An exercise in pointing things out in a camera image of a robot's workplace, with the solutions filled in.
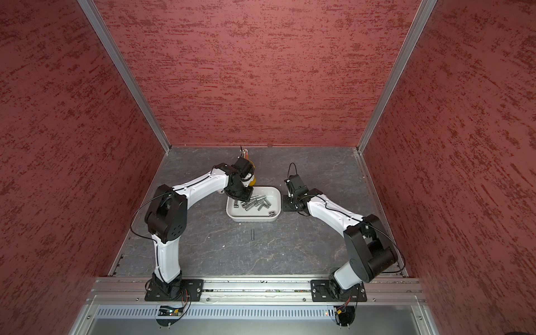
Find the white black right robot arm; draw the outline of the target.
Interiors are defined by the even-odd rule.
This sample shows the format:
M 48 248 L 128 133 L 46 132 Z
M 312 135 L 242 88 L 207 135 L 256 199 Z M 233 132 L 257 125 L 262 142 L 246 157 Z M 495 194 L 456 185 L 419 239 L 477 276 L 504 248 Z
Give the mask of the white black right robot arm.
M 371 282 L 398 262 L 397 249 L 377 216 L 351 212 L 317 190 L 285 195 L 282 201 L 283 211 L 318 219 L 343 237 L 348 261 L 330 275 L 333 296 Z

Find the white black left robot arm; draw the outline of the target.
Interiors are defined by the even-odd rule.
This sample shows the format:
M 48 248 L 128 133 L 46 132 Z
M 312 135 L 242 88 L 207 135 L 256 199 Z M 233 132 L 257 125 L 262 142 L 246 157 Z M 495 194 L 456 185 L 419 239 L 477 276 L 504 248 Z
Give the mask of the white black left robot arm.
M 254 179 L 254 164 L 240 156 L 232 165 L 220 163 L 184 184 L 163 184 L 157 188 L 144 221 L 155 252 L 150 283 L 164 297 L 171 300 L 181 297 L 180 237 L 186 230 L 191 206 L 218 191 L 233 200 L 247 201 L 253 194 Z

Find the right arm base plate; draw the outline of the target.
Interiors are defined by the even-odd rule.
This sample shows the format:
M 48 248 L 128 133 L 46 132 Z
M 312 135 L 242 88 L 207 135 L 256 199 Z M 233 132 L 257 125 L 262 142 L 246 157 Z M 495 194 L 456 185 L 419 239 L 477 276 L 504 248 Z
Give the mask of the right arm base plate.
M 363 283 L 349 289 L 340 288 L 335 280 L 312 280 L 311 297 L 314 302 L 366 302 Z

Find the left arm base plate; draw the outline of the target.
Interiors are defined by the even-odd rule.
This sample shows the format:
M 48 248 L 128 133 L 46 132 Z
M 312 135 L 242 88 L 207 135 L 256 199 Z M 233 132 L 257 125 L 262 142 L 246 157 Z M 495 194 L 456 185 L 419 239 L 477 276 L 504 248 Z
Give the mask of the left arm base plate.
M 146 302 L 199 302 L 205 281 L 182 279 L 171 284 L 158 284 L 158 279 L 147 282 Z

